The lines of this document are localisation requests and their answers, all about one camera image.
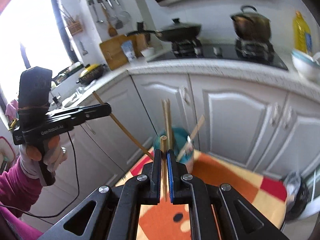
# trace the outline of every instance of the gas stove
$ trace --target gas stove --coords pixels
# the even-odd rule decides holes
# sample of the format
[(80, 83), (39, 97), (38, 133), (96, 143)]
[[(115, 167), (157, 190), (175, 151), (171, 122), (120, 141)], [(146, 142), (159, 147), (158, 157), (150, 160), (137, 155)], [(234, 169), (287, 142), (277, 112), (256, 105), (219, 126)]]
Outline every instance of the gas stove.
[(237, 40), (234, 45), (201, 45), (200, 42), (186, 41), (184, 43), (172, 44), (172, 48), (172, 51), (156, 57), (151, 61), (196, 58), (231, 59), (259, 63), (283, 70), (288, 70), (282, 59), (276, 52), (274, 52), (271, 43), (253, 44), (252, 42)]

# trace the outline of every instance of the white bowl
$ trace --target white bowl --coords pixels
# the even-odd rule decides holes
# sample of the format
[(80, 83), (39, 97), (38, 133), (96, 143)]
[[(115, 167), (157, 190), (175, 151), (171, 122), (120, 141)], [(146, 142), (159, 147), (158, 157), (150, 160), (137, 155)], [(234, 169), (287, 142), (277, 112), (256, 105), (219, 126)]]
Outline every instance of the white bowl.
[(144, 49), (141, 51), (141, 54), (144, 56), (144, 57), (151, 57), (155, 54), (155, 48), (154, 47), (150, 47), (150, 48), (147, 48), (147, 49)]
[(320, 65), (316, 62), (312, 62), (310, 58), (305, 57), (302, 53), (292, 53), (292, 62), (300, 76), (311, 81), (319, 80)]

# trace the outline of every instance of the wooden spoon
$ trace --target wooden spoon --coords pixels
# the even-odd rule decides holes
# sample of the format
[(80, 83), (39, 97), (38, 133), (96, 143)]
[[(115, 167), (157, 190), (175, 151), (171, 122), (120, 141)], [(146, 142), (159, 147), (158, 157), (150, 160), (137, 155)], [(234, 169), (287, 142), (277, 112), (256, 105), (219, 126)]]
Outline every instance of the wooden spoon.
[(101, 7), (102, 7), (102, 11), (103, 11), (105, 17), (107, 18), (109, 36), (110, 36), (110, 37), (117, 36), (117, 35), (118, 35), (118, 32), (117, 32), (117, 30), (112, 26), (112, 24), (110, 23), (110, 20), (109, 20), (110, 17), (109, 17), (109, 14), (108, 14), (108, 11), (107, 11), (106, 6), (105, 6), (103, 3), (100, 3), (100, 4), (101, 4)]

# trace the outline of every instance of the cooking oil bottle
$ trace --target cooking oil bottle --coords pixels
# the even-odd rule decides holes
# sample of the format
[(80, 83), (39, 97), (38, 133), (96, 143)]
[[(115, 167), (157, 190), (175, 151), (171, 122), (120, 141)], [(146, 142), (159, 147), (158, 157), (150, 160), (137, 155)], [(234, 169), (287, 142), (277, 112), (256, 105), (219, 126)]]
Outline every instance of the cooking oil bottle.
[(296, 16), (293, 19), (293, 34), (294, 47), (297, 50), (311, 55), (312, 40), (310, 28), (299, 11), (296, 11)]

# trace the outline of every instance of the white cabinet door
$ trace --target white cabinet door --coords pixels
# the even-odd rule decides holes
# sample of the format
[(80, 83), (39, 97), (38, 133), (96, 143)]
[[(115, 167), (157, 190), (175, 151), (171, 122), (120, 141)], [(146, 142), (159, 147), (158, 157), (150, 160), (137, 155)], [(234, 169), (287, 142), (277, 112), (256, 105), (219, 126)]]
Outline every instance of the white cabinet door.
[(197, 117), (206, 120), (201, 150), (252, 170), (276, 129), (286, 91), (235, 79), (190, 78)]
[[(156, 137), (147, 112), (131, 77), (127, 77), (108, 91), (99, 94), (111, 105), (112, 113), (126, 129), (147, 149)], [(124, 171), (129, 170), (142, 156), (142, 151), (116, 125), (111, 117), (89, 120), (83, 127), (97, 145)]]
[[(196, 125), (196, 112), (188, 75), (134, 75), (132, 79), (158, 134), (164, 131), (163, 99), (170, 100), (172, 126), (192, 132)], [(194, 143), (199, 149), (197, 136)]]
[[(124, 175), (122, 171), (90, 138), (81, 126), (76, 126), (70, 132), (76, 152), (77, 170), (80, 195), (72, 204), (74, 208), (91, 192), (101, 185), (114, 186)], [(68, 158), (59, 165), (56, 171), (56, 182), (52, 186), (44, 187), (38, 201), (31, 207), (35, 215), (50, 216), (60, 212), (77, 195), (77, 182), (74, 153), (68, 134), (60, 135), (61, 146), (67, 148)], [(68, 208), (56, 218), (46, 219), (51, 223), (57, 222), (71, 209)], [(39, 230), (50, 226), (38, 219), (24, 216), (27, 223)]]
[(281, 178), (290, 171), (303, 176), (320, 163), (320, 105), (289, 94), (283, 117), (256, 171)]

